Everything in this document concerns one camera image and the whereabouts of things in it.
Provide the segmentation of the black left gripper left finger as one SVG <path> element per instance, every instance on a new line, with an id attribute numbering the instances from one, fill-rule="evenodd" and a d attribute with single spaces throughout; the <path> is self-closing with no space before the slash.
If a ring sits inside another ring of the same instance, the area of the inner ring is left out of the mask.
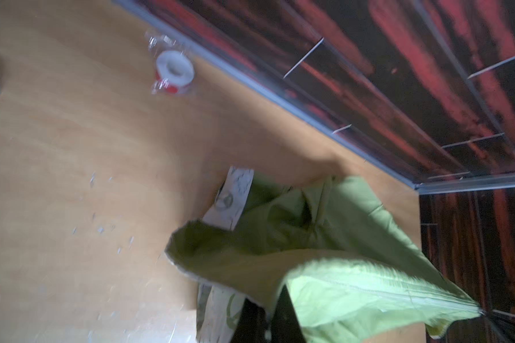
<path id="1" fill-rule="evenodd" d="M 263 308 L 246 299 L 231 343 L 266 343 L 268 322 Z"/>

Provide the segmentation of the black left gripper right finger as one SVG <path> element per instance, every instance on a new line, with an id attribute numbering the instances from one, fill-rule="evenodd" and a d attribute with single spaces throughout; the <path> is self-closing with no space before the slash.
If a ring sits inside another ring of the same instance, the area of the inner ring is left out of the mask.
<path id="1" fill-rule="evenodd" d="M 270 328 L 272 343 L 306 343 L 286 286 L 281 290 Z"/>

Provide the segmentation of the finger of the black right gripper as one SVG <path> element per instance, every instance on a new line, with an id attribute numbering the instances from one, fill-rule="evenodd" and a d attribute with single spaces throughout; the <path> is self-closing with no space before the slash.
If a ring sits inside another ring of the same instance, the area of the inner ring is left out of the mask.
<path id="1" fill-rule="evenodd" d="M 481 311 L 481 314 L 501 342 L 515 343 L 515 314 L 499 310 Z"/>

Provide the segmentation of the green Snoopy zip jacket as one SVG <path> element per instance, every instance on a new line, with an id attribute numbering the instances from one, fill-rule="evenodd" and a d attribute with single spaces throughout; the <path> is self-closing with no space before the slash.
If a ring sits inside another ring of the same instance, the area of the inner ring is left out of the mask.
<path id="1" fill-rule="evenodd" d="M 439 338 L 481 314 L 361 177 L 289 187 L 231 168 L 214 205 L 173 232 L 165 254 L 268 314 L 286 292 L 307 342 L 362 342 L 416 323 Z"/>

